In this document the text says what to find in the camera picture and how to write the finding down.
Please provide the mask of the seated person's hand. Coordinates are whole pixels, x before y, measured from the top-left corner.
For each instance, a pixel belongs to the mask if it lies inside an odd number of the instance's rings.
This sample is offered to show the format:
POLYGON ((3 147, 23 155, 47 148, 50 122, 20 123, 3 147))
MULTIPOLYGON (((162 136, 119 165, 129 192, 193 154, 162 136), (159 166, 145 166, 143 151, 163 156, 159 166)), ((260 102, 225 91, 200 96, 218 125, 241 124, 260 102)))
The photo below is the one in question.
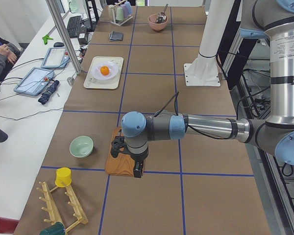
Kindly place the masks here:
POLYGON ((6 56, 7 60, 9 63, 12 65, 15 64, 17 61, 17 56, 15 53, 13 53, 10 49, 9 46, 6 44, 3 44, 0 46, 0 54, 6 56))

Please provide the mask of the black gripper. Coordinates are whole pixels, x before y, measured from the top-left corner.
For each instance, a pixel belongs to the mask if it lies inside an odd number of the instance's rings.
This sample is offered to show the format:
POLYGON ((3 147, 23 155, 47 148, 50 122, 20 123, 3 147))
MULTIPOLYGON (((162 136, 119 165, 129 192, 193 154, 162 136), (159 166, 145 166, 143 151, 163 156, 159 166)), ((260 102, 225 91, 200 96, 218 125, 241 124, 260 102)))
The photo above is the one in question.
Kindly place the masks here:
POLYGON ((146 157, 131 156, 131 159, 134 161, 134 167, 133 167, 134 177, 141 178, 144 171, 144 164, 145 164, 146 157))

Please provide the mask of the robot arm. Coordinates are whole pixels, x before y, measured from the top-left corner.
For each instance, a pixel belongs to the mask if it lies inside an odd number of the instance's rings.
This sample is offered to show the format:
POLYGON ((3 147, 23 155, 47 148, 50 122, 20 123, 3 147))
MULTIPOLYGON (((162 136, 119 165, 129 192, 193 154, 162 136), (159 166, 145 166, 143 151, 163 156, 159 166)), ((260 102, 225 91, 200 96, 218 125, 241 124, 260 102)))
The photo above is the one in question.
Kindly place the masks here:
POLYGON ((145 117, 129 112, 122 118, 120 144, 111 155, 129 155, 135 177, 141 177, 150 141, 177 140, 185 134, 236 139, 294 165, 294 0, 245 0, 241 36, 270 39, 270 116, 265 119, 220 119, 158 111, 145 117))

